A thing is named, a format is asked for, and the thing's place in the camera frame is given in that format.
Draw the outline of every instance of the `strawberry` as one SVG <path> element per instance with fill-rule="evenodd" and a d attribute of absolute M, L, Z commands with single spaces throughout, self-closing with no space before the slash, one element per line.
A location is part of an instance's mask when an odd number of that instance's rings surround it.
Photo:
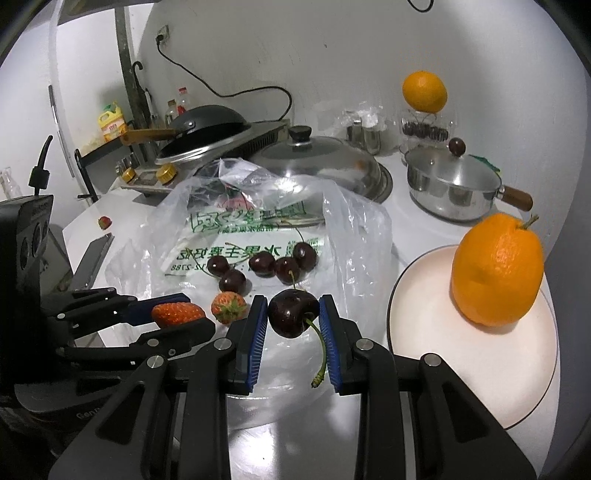
<path fill-rule="evenodd" d="M 102 216 L 99 218 L 99 226 L 101 230 L 107 230 L 113 222 L 109 217 Z"/>
<path fill-rule="evenodd" d="M 176 303 L 161 303 L 152 309 L 152 320 L 160 328 L 166 328 L 182 323 L 205 318 L 203 309 L 186 301 Z"/>
<path fill-rule="evenodd" d="M 244 318 L 246 308 L 244 298 L 232 291 L 218 293 L 212 302 L 214 317 L 224 325 L 230 325 L 234 320 Z"/>

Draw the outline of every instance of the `screw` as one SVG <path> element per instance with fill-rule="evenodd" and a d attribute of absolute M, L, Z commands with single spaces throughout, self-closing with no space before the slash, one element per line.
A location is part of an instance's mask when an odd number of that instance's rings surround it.
<path fill-rule="evenodd" d="M 232 346 L 232 341 L 229 338 L 218 338 L 213 346 L 218 350 L 228 350 Z"/>
<path fill-rule="evenodd" d="M 359 350 L 367 351 L 371 350 L 374 347 L 374 343 L 368 338 L 360 338 L 355 342 L 355 346 Z"/>
<path fill-rule="evenodd" d="M 161 367 L 164 363 L 164 358 L 159 355 L 154 355 L 148 358 L 146 362 L 150 368 L 158 368 Z"/>
<path fill-rule="evenodd" d="M 423 360 L 430 367 L 439 367 L 441 365 L 441 357 L 436 353 L 428 353 Z"/>

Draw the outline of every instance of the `shelf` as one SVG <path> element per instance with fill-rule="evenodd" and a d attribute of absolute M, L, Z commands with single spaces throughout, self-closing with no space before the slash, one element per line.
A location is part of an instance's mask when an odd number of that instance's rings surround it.
<path fill-rule="evenodd" d="M 124 147 L 130 148 L 126 147 L 125 145 L 123 145 L 123 143 L 121 143 L 121 137 L 117 137 L 114 140 L 111 140 L 101 145 L 99 148 L 94 149 L 92 152 L 87 153 L 86 155 L 84 155 L 84 157 L 81 157 L 79 160 L 80 167 L 86 168 L 88 167 L 88 165 L 92 165 L 94 162 L 100 160 L 101 158 L 106 157 L 110 153 L 113 153 L 114 151 Z"/>

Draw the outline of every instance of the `cherry stem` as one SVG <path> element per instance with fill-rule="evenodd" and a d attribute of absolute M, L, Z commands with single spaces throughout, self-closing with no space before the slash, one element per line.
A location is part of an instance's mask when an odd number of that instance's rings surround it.
<path fill-rule="evenodd" d="M 195 257 L 195 254 L 193 253 L 193 251 L 187 247 L 185 248 L 185 252 L 188 253 L 189 255 L 191 255 L 191 258 L 193 259 L 193 261 L 195 262 L 196 267 L 201 270 L 203 273 L 205 273 L 206 275 L 209 275 L 212 278 L 215 278 L 217 280 L 217 277 L 215 275 L 211 275 L 210 272 L 205 270 L 205 267 L 202 267 L 201 265 L 199 265 L 199 262 L 197 261 L 197 258 Z"/>
<path fill-rule="evenodd" d="M 324 380 L 324 372 L 326 371 L 326 343 L 322 338 L 320 330 L 318 330 L 318 327 L 314 325 L 314 322 L 310 319 L 306 319 L 306 323 L 314 329 L 316 335 L 318 335 L 318 338 L 320 339 L 320 344 L 322 345 L 322 366 L 320 367 L 320 370 L 318 370 L 318 373 L 312 380 L 312 388 L 316 388 L 320 386 L 320 384 Z"/>
<path fill-rule="evenodd" d="M 239 247 L 238 245 L 236 245 L 236 244 L 231 244 L 230 242 L 226 242 L 226 245 L 230 245 L 230 247 L 237 248 L 237 249 L 239 249 L 239 250 L 242 250 L 242 251 L 243 251 L 244 253 L 246 253 L 247 255 L 250 255 L 249 253 L 247 253 L 247 252 L 246 252 L 246 248 Z"/>
<path fill-rule="evenodd" d="M 292 270 L 289 270 L 288 273 L 289 273 L 289 275 L 291 277 L 291 286 L 294 287 L 294 290 L 297 290 L 297 287 L 296 287 L 296 277 L 294 276 L 293 271 Z"/>
<path fill-rule="evenodd" d="M 535 215 L 532 215 L 531 218 L 529 220 L 527 220 L 527 222 L 525 222 L 519 228 L 521 228 L 522 230 L 527 230 L 531 226 L 532 223 L 538 221 L 539 219 L 540 219 L 540 216 L 536 213 Z"/>
<path fill-rule="evenodd" d="M 289 270 L 288 273 L 291 277 L 291 286 L 294 287 L 294 290 L 307 291 L 305 288 L 296 287 L 296 277 L 294 276 L 293 270 Z"/>
<path fill-rule="evenodd" d="M 287 223 L 288 225 L 291 225 L 292 228 L 295 228 L 295 231 L 298 232 L 302 243 L 306 243 L 306 240 L 304 240 L 304 237 L 301 235 L 300 229 L 298 227 L 296 227 L 293 223 L 291 223 L 289 220 L 285 220 L 285 219 L 281 219 L 282 222 Z"/>
<path fill-rule="evenodd" d="M 248 256 L 248 257 L 244 257 L 242 260 L 239 260 L 239 261 L 237 261 L 237 262 L 234 262 L 234 263 L 230 263 L 229 265 L 230 265 L 231 267 L 233 267 L 234 265 L 240 265 L 242 262 L 245 262 L 246 260 L 249 260 L 249 259 L 250 259 L 250 256 Z"/>

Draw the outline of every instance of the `wok handle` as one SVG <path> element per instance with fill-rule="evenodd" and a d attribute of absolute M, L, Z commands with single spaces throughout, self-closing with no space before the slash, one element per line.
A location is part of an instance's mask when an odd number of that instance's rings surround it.
<path fill-rule="evenodd" d="M 157 140 L 172 140 L 178 132 L 172 128 L 144 128 L 137 130 L 127 130 L 121 135 L 123 145 L 133 145 L 137 143 L 147 143 Z"/>

